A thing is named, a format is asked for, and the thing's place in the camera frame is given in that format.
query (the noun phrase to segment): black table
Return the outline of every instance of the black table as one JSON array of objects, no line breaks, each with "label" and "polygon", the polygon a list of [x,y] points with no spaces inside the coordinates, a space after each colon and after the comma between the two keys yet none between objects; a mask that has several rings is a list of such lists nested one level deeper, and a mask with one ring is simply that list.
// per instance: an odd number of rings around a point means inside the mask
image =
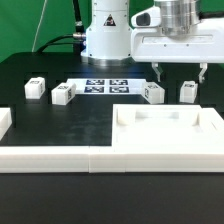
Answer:
[{"label": "black table", "polygon": [[[165,104],[179,104],[184,81],[199,65],[162,64]],[[45,77],[39,101],[25,100],[24,84]],[[66,107],[50,92],[67,78],[146,78],[150,64],[99,68],[70,53],[19,53],[0,64],[0,106],[13,125],[1,146],[110,146],[113,104],[146,104],[141,96],[77,95]],[[224,70],[210,65],[195,104],[224,117]],[[217,173],[0,174],[0,223],[224,223],[224,175]]]}]

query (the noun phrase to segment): black cable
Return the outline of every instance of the black cable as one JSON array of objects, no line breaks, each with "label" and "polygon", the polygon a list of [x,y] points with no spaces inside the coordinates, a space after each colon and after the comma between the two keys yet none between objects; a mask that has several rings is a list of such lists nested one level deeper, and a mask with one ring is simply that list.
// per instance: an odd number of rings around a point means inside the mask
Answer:
[{"label": "black cable", "polygon": [[37,52],[38,52],[38,53],[41,53],[41,52],[43,52],[43,50],[44,50],[45,48],[47,48],[49,45],[55,43],[56,41],[63,40],[63,39],[68,39],[68,38],[73,38],[73,35],[72,35],[72,34],[67,34],[67,35],[63,35],[63,36],[56,37],[56,38],[54,38],[54,39],[48,41],[48,42],[47,42],[45,45],[43,45],[42,47],[40,47],[40,48],[37,50]]},{"label": "black cable", "polygon": [[76,44],[76,43],[80,43],[80,42],[77,41],[77,42],[72,42],[72,43],[49,43],[49,44],[45,44],[44,46],[40,47],[37,50],[37,53],[42,53],[49,46],[54,46],[54,45],[73,45],[73,44]]},{"label": "black cable", "polygon": [[201,12],[199,14],[200,19],[212,19],[212,18],[222,18],[222,17],[224,17],[224,11]]},{"label": "black cable", "polygon": [[73,7],[74,7],[74,13],[75,13],[75,21],[76,21],[76,32],[83,33],[84,32],[84,26],[82,24],[81,19],[81,13],[80,13],[80,7],[79,7],[79,1],[73,0]]}]

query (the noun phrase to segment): green backdrop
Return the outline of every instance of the green backdrop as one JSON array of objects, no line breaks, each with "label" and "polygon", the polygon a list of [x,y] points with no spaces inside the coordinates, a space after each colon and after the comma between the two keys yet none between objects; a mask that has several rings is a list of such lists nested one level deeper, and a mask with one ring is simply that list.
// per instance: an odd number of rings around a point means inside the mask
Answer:
[{"label": "green backdrop", "polygon": [[[79,0],[85,28],[91,22],[91,0]],[[224,10],[223,0],[201,0],[202,11]],[[153,0],[130,0],[130,16],[151,7]],[[0,0],[0,61],[17,52],[32,51],[44,0]],[[48,0],[36,49],[48,40],[74,32],[72,0]],[[72,51],[69,46],[50,51]]]}]

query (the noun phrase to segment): wire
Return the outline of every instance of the wire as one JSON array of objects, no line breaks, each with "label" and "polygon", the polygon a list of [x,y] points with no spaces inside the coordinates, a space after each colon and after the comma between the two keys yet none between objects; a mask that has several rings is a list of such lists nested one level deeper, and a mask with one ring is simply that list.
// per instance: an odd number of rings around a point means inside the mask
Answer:
[{"label": "wire", "polygon": [[43,45],[42,47],[40,47],[37,52],[38,53],[41,53],[43,52],[43,50],[45,48],[47,48],[48,46],[50,45],[53,45],[56,41],[59,41],[59,40],[63,40],[63,39],[68,39],[68,38],[73,38],[73,35],[72,34],[67,34],[67,35],[63,35],[63,36],[59,36],[59,37],[56,37],[50,41],[48,41],[45,45]]},{"label": "wire", "polygon": [[40,27],[42,25],[42,21],[43,21],[44,14],[45,14],[45,11],[46,11],[47,3],[48,3],[48,0],[45,0],[44,5],[43,5],[43,9],[42,9],[42,13],[41,13],[41,17],[40,17],[40,21],[39,21],[39,24],[38,24],[37,30],[36,30],[36,34],[35,34],[35,38],[34,38],[34,42],[33,42],[33,47],[32,47],[32,52],[34,52],[35,47],[36,47],[37,37],[39,35]]},{"label": "wire", "polygon": [[71,42],[71,43],[48,43],[48,44],[45,44],[44,46],[40,47],[38,50],[37,50],[37,53],[43,53],[43,51],[49,47],[49,46],[54,46],[54,45],[73,45],[73,44],[76,44],[76,43],[80,43],[79,41],[77,42]]},{"label": "wire", "polygon": [[80,13],[80,7],[79,7],[79,1],[73,0],[73,8],[75,13],[75,29],[76,32],[83,33],[84,32],[84,26],[81,19],[81,13]]}]

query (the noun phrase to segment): white cube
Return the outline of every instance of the white cube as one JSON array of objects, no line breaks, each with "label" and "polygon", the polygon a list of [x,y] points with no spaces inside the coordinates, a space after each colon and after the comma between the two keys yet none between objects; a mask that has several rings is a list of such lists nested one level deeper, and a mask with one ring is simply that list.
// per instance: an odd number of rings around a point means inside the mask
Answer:
[{"label": "white cube", "polygon": [[155,82],[144,82],[142,84],[142,96],[150,104],[164,103],[165,90]]},{"label": "white cube", "polygon": [[12,124],[10,108],[0,108],[0,140]]},{"label": "white cube", "polygon": [[26,99],[40,99],[45,91],[45,79],[32,78],[25,85]]},{"label": "white cube", "polygon": [[180,102],[194,103],[197,96],[198,84],[194,81],[186,81],[180,90]]},{"label": "white cube", "polygon": [[75,83],[61,83],[51,91],[52,104],[67,105],[75,97]]}]

